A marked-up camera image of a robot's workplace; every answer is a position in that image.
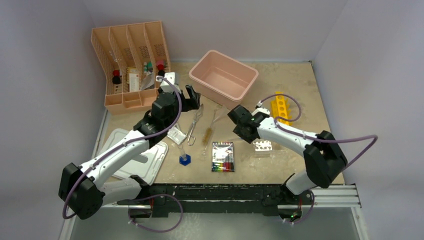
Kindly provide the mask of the metal crucible tongs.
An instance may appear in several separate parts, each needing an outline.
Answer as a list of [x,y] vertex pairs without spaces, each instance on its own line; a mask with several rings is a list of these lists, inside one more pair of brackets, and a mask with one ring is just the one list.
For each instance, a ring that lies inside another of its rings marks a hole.
[[194,129],[199,121],[199,119],[202,117],[203,115],[203,109],[204,109],[204,105],[201,104],[199,109],[196,110],[196,112],[194,113],[194,117],[192,120],[192,123],[188,129],[187,132],[187,145],[188,146],[193,146],[194,143],[196,142],[196,137],[193,135],[194,134]]

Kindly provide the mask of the wire test tube brush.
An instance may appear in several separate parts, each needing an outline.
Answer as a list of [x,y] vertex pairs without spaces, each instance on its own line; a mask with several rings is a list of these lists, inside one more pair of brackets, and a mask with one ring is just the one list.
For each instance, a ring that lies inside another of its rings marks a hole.
[[205,131],[205,133],[203,135],[203,138],[202,138],[202,145],[203,146],[207,146],[207,144],[209,142],[209,139],[210,139],[210,137],[212,135],[213,126],[214,126],[214,123],[216,121],[217,111],[218,111],[217,109],[214,110],[212,121],[211,121],[209,127],[206,129],[206,131]]

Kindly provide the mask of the pink plastic bin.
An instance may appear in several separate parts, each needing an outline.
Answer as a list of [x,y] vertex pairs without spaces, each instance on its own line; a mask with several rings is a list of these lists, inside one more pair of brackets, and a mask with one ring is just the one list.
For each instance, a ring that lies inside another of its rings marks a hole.
[[241,104],[259,72],[219,51],[209,50],[188,75],[196,92],[231,110]]

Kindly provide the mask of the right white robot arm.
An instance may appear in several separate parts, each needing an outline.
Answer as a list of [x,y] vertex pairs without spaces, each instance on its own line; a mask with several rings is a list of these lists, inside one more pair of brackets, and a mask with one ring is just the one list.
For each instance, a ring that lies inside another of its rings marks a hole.
[[271,117],[263,107],[249,112],[237,105],[227,115],[235,124],[233,132],[247,143],[263,139],[303,157],[305,169],[289,177],[280,191],[282,200],[288,204],[298,200],[306,190],[315,187],[327,189],[347,166],[347,158],[328,131],[314,133],[285,125]]

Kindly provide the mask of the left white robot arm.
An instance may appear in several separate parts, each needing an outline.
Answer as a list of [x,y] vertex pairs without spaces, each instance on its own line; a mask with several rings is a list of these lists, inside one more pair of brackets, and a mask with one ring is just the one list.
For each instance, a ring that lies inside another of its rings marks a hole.
[[71,162],[63,168],[58,196],[64,202],[62,217],[65,220],[74,216],[85,220],[93,216],[105,203],[107,192],[101,188],[107,179],[136,155],[165,138],[183,112],[200,108],[201,94],[189,84],[185,89],[188,98],[175,86],[170,87],[169,92],[160,87],[151,109],[122,141],[79,166]]

